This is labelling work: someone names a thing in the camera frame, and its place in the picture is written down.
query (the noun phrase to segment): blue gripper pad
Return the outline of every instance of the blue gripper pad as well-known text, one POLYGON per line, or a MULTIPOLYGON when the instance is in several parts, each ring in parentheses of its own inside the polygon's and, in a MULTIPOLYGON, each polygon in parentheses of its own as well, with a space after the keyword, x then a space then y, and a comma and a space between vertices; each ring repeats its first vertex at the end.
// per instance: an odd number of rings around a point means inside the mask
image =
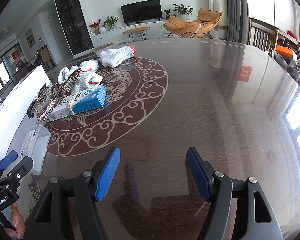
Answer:
POLYGON ((101 199, 107 195, 115 171, 117 170, 117 167, 120 162, 120 150, 118 148, 113 147, 110 149, 110 151, 112 151, 112 153, 109 159, 106 160, 107 156, 104 159, 104 161, 106 161, 106 164, 105 165, 104 163, 101 164, 102 166, 101 168, 103 168, 103 166, 104 168, 100 172, 100 176, 98 178, 98 187, 95 193, 95 197, 97 201, 101 201, 101 199))
POLYGON ((4 171, 9 167, 11 163, 13 163, 18 158, 18 153, 16 151, 11 151, 7 156, 5 156, 0 161, 0 170, 4 171))
POLYGON ((198 158, 201 159, 201 157, 198 157, 198 153, 194 153, 192 148, 187 150, 186 153, 186 161, 188 163, 188 166, 190 168, 192 177, 194 178, 194 182, 197 186, 197 189, 199 191, 199 194, 201 197, 204 197, 206 201, 211 201, 211 193, 210 193, 210 187, 209 187, 209 180, 204 173, 202 166, 200 165, 200 162, 198 158))

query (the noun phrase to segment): glass cabinet door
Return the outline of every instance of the glass cabinet door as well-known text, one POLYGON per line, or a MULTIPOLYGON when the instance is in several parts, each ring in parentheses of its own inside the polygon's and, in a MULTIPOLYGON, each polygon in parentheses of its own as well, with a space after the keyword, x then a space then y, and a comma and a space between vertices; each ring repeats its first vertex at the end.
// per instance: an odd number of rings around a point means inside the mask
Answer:
POLYGON ((79 0, 55 0, 62 28, 72 54, 92 49, 93 44, 87 29, 79 0))

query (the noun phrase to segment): ceiling light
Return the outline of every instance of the ceiling light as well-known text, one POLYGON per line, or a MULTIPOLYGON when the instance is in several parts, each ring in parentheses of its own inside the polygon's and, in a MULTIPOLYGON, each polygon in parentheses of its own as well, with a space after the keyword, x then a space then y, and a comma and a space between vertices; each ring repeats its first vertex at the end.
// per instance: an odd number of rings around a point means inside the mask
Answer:
POLYGON ((11 26, 4 28, 0 33, 0 39, 3 38, 10 30, 11 30, 11 26))

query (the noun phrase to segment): ceiling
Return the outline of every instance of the ceiling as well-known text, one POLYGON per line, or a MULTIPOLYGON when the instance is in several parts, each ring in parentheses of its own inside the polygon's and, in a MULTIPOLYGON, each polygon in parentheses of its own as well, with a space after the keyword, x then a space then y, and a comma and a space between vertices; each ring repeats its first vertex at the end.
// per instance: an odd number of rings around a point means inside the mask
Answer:
POLYGON ((54 6, 53 0, 10 0, 0 14, 0 32, 8 26, 12 28, 0 39, 0 43, 6 39, 11 40, 10 36, 13 34, 18 38, 23 27, 34 15, 44 12, 51 6, 54 6))

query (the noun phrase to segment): gray curtain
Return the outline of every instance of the gray curtain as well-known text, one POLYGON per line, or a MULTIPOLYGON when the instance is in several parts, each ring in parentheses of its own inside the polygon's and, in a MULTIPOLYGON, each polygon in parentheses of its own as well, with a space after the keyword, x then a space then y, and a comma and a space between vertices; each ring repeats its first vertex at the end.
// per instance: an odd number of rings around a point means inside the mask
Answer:
POLYGON ((227 41, 245 43, 246 21, 248 19, 247 0, 227 0, 227 5, 227 41))

